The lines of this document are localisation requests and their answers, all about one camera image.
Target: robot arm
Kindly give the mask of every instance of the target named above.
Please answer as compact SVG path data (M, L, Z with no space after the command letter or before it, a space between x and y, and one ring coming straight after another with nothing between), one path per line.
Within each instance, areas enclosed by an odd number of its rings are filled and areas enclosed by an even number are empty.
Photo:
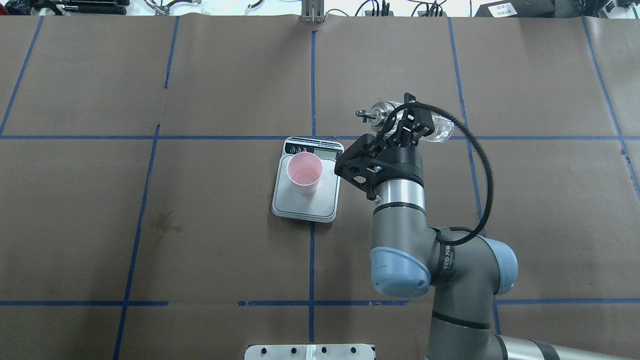
M428 360L574 360L619 357L493 335L493 296L508 292L518 275L506 244L479 236L492 203L486 156L453 116L405 94L404 104L385 102L356 116L376 136L362 135L338 158L335 173L376 202L373 211L371 277L391 297L418 297L434 286ZM487 171L483 218L471 230L428 226L422 179L421 138L441 142L455 124L478 151Z

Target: sticker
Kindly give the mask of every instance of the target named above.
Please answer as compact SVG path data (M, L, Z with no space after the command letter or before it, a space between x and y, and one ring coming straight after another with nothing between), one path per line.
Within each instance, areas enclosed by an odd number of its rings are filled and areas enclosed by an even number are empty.
M487 7L493 17L507 17L518 15L511 3L498 4Z

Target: digital scale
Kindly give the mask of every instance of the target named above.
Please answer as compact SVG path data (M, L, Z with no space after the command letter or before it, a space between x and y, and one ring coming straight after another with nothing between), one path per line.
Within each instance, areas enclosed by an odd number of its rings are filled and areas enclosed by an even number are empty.
M298 192L287 176L287 164L302 151L312 152L322 162L323 170L317 189L310 194ZM278 176L273 190L271 212L285 218L315 222L332 222L338 208L340 178L333 173L335 160L344 152L338 142L289 137L282 147Z

